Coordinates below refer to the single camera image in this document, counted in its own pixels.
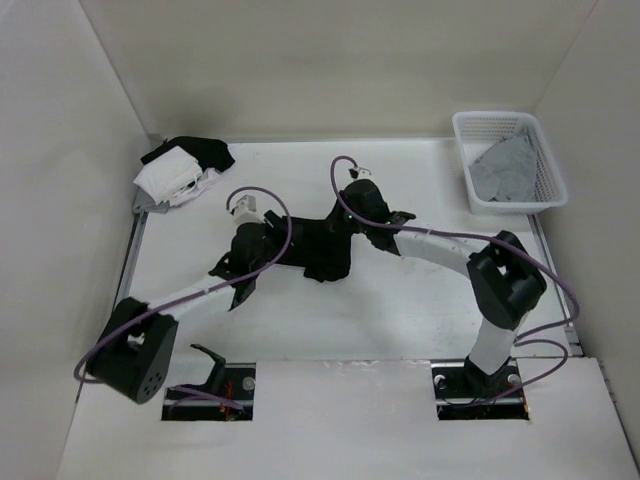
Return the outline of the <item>white plastic basket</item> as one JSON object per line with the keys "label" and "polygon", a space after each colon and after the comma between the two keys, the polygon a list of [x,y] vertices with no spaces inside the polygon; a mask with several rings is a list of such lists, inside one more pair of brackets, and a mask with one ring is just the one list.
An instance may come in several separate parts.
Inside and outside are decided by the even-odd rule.
{"label": "white plastic basket", "polygon": [[531,114],[458,112],[452,117],[471,211],[532,215],[564,206],[568,192]]}

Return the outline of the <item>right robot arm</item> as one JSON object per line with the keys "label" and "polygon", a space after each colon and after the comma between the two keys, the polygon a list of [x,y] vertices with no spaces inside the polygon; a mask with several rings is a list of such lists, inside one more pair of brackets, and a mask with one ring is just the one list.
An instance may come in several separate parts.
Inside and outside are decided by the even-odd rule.
{"label": "right robot arm", "polygon": [[339,191],[342,222],[377,249],[425,260],[466,277],[482,314],[478,336],[464,363],[464,384],[489,394],[500,383],[523,319],[537,306],[547,284],[513,233],[501,231],[476,250],[452,237],[428,233],[408,212],[392,211],[374,182],[355,180]]}

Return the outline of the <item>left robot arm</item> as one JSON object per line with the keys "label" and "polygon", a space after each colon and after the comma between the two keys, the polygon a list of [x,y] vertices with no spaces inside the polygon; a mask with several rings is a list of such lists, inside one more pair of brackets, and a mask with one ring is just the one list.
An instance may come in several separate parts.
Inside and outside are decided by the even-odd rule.
{"label": "left robot arm", "polygon": [[239,307],[254,293],[258,276],[284,255],[292,236],[291,216],[269,211],[262,222],[237,228],[230,250],[201,280],[156,301],[121,300],[74,376],[106,385],[136,404],[148,402],[166,381],[179,322],[197,308],[218,314]]}

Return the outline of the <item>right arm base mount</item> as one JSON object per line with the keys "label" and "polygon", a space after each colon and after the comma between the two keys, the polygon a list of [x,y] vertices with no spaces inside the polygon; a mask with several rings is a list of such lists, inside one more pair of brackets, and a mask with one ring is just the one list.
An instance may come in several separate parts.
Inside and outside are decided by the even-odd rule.
{"label": "right arm base mount", "polygon": [[433,363],[431,375],[439,420],[529,420],[522,390],[498,398],[520,383],[515,361],[509,361],[488,385],[474,385],[463,362]]}

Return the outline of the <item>grey tank top in basket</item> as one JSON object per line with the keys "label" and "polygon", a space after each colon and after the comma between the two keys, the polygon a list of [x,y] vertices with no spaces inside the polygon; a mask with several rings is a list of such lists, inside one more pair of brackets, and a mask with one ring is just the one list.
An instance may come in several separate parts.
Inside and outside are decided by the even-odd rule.
{"label": "grey tank top in basket", "polygon": [[537,163],[527,129],[501,140],[469,166],[476,196],[486,202],[533,202]]}

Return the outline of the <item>folded light pink tank top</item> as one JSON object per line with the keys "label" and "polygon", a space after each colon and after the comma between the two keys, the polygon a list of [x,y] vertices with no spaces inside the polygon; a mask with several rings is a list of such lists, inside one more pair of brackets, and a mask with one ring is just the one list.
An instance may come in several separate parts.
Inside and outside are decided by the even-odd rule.
{"label": "folded light pink tank top", "polygon": [[172,193],[169,197],[169,206],[178,207],[184,203],[190,202],[202,193],[210,189],[221,178],[218,171],[213,168],[206,169],[194,181],[183,187],[182,189]]}

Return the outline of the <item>folded white tank top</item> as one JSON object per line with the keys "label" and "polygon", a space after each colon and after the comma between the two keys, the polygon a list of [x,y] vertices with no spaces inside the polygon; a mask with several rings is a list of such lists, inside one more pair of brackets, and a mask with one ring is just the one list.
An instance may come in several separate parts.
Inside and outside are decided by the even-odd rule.
{"label": "folded white tank top", "polygon": [[177,192],[195,183],[203,170],[195,157],[176,146],[145,164],[133,183],[155,204],[168,202]]}

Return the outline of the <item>folded black tank top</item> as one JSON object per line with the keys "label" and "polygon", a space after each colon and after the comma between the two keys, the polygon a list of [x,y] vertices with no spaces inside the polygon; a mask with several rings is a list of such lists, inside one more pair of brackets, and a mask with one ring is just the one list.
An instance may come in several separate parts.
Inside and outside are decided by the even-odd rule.
{"label": "folded black tank top", "polygon": [[212,168],[217,172],[223,173],[236,163],[226,142],[219,139],[193,136],[178,136],[165,140],[153,151],[142,156],[140,161],[143,165],[146,165],[176,147],[194,157],[202,170]]}

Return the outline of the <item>folded grey tank top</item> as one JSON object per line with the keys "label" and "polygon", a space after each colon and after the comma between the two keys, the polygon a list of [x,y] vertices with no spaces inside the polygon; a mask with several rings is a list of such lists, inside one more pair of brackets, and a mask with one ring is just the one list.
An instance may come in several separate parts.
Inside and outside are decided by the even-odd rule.
{"label": "folded grey tank top", "polygon": [[168,202],[156,203],[144,190],[138,190],[132,205],[132,213],[134,215],[142,215],[144,213],[166,214],[170,208],[171,206]]}

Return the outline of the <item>black tank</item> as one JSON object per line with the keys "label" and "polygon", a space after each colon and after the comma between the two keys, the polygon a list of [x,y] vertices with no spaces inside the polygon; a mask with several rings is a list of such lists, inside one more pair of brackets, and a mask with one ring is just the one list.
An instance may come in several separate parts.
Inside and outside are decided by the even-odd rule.
{"label": "black tank", "polygon": [[140,161],[143,165],[146,165],[176,147],[194,157],[202,170],[212,168],[217,172],[223,173],[236,163],[226,142],[219,139],[193,136],[178,136],[165,140],[153,151],[142,156]]}
{"label": "black tank", "polygon": [[351,269],[351,237],[345,229],[331,229],[324,219],[292,217],[293,234],[278,265],[303,269],[306,278],[336,282]]}

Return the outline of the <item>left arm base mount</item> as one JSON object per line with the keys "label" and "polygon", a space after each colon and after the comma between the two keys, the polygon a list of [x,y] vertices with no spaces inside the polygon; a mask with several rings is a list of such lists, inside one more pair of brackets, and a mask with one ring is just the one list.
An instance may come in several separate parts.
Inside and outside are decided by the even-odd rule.
{"label": "left arm base mount", "polygon": [[253,419],[257,366],[229,362],[200,344],[172,358],[161,419],[242,422]]}

